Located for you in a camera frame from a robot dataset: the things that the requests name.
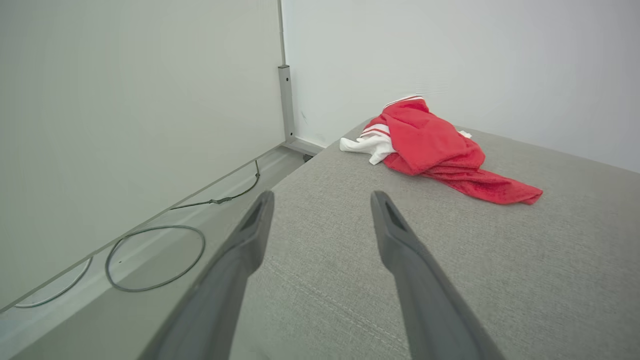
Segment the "gray upholstered surface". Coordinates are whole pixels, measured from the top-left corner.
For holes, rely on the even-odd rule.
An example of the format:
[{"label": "gray upholstered surface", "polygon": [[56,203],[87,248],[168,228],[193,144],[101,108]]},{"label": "gray upholstered surface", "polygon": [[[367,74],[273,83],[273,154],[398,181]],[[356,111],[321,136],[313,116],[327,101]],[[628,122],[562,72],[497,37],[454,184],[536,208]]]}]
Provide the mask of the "gray upholstered surface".
[{"label": "gray upholstered surface", "polygon": [[483,202],[333,144],[274,188],[266,259],[232,357],[409,357],[369,208],[384,190],[507,358],[638,359],[640,174],[467,131],[485,169],[542,198]]}]

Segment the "white panel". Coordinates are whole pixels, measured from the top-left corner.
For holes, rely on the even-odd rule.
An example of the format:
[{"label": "white panel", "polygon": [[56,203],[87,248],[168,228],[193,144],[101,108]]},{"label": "white panel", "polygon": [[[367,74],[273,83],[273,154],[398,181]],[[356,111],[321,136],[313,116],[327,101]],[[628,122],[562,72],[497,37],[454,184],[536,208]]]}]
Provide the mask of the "white panel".
[{"label": "white panel", "polygon": [[0,309],[284,140],[276,0],[0,4]]},{"label": "white panel", "polygon": [[298,135],[326,145],[394,99],[640,172],[640,2],[284,0]]}]

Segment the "bed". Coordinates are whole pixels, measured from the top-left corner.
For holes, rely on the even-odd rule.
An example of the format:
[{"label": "bed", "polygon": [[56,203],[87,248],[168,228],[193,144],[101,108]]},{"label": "bed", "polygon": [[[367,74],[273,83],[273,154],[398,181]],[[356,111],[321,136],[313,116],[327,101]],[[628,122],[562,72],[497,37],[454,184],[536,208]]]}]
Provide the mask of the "bed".
[{"label": "bed", "polygon": [[376,246],[373,190],[390,195],[506,358],[637,358],[640,174],[464,130],[485,152],[483,168],[542,198],[484,202],[334,143],[273,188],[269,244],[232,358],[410,357]]}]

